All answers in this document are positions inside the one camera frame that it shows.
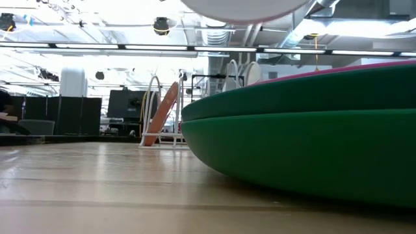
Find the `white pillar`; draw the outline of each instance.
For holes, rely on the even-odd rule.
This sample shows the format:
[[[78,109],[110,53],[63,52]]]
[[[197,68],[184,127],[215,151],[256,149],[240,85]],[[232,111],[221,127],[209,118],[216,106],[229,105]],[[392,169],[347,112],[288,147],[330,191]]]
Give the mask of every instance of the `white pillar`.
[[[64,97],[86,97],[88,81],[84,68],[66,67],[60,73],[59,93]]]

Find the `gray chair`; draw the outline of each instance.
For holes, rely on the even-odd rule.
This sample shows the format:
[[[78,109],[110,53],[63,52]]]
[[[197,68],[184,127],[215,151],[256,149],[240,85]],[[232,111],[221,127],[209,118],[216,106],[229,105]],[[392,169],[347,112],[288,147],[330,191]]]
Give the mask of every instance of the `gray chair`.
[[[53,135],[55,121],[49,120],[20,120],[19,125],[31,132],[31,135],[50,136]]]

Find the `pink fabric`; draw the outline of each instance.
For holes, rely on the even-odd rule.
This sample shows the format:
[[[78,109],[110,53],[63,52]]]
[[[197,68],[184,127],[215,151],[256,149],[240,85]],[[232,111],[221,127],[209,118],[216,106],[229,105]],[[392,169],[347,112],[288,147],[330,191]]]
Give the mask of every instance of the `pink fabric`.
[[[353,70],[360,70],[360,69],[369,69],[369,68],[380,68],[384,66],[399,66],[399,65],[408,65],[408,64],[416,64],[416,60],[406,60],[406,61],[400,61],[400,62],[383,62],[378,64],[368,64],[368,65],[359,65],[359,66],[351,66],[351,67],[345,67],[345,68],[334,68],[334,69],[328,69],[328,70],[322,70],[322,71],[312,71],[308,73],[298,74],[298,75],[290,75],[282,78],[276,78],[271,79],[268,81],[262,81],[259,83],[254,83],[252,85],[260,85],[265,83],[271,83],[276,81],[286,81],[289,79],[296,79],[296,78],[303,78],[303,77],[310,77],[314,75],[322,75],[327,73],[335,73],[335,72],[347,72],[347,71],[353,71]]]

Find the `ceiling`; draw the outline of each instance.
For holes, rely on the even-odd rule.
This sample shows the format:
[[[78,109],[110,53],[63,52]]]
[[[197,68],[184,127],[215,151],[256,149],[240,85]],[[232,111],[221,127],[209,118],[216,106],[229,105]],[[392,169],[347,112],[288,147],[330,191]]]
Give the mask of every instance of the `ceiling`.
[[[335,8],[333,16],[351,20],[358,18],[376,21],[392,20],[392,12],[381,9],[377,4],[382,1],[341,0]],[[414,7],[406,8],[410,18],[414,18],[416,16],[416,1],[406,0],[406,2],[409,2],[409,6]],[[207,35],[228,33],[229,38],[224,46],[243,46],[242,42],[247,35],[249,26],[225,25],[208,28],[207,26],[215,26],[215,23],[218,22],[210,22],[209,19],[196,14],[180,0],[43,0],[39,3],[36,0],[13,0],[0,1],[0,12],[14,14],[16,22],[14,32],[0,31],[0,40],[7,42],[206,46]],[[159,36],[153,30],[153,24],[157,17],[169,19],[171,29],[168,35]],[[294,14],[289,14],[283,18],[265,22],[262,27],[259,27],[258,34],[254,25],[249,32],[252,39],[252,45],[249,46],[276,46],[293,30],[293,20]],[[341,28],[339,34],[322,34],[317,38],[317,46],[327,49],[416,50],[415,31],[406,32],[406,35],[400,34],[400,38],[382,39],[364,38],[360,35],[348,36],[346,32],[354,32],[358,29],[359,27],[348,30]],[[378,29],[370,27],[363,30],[377,31]],[[301,40],[297,47],[314,48],[315,41]],[[44,83],[45,81],[38,76],[39,69],[59,75],[64,66],[83,66],[86,69],[90,85],[88,95],[101,96],[105,100],[109,95],[109,90],[116,88],[103,87],[106,85],[121,84],[130,85],[132,89],[146,89],[152,75],[157,75],[161,79],[161,83],[168,86],[177,79],[180,69],[189,74],[207,73],[212,61],[218,61],[216,66],[221,70],[230,59],[236,58],[236,56],[228,54],[186,51],[174,53],[158,51],[117,53],[106,51],[85,53],[84,51],[80,53],[80,51],[72,51],[68,53],[67,51],[50,52],[34,49],[5,51],[0,57],[0,81],[6,82]],[[342,60],[348,59],[350,60],[351,57],[321,56],[318,63],[333,66],[335,63],[342,64]],[[295,61],[281,60],[279,63],[302,67],[315,65],[317,62],[314,55],[305,55]],[[105,73],[106,78],[103,81],[98,81],[95,78],[95,73],[98,71]],[[59,93],[58,83],[54,84],[56,86],[47,87],[0,85],[8,91],[18,94],[54,96]],[[185,86],[190,86],[190,80],[185,83]],[[185,102],[190,102],[190,98],[188,97]]]

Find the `wooden floor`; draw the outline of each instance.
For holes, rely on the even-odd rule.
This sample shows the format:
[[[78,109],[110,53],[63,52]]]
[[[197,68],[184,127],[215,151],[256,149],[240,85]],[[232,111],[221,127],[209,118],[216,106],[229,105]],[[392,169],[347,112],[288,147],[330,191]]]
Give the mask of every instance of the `wooden floor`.
[[[411,212],[246,185],[190,151],[81,143],[0,148],[0,233],[416,233]]]

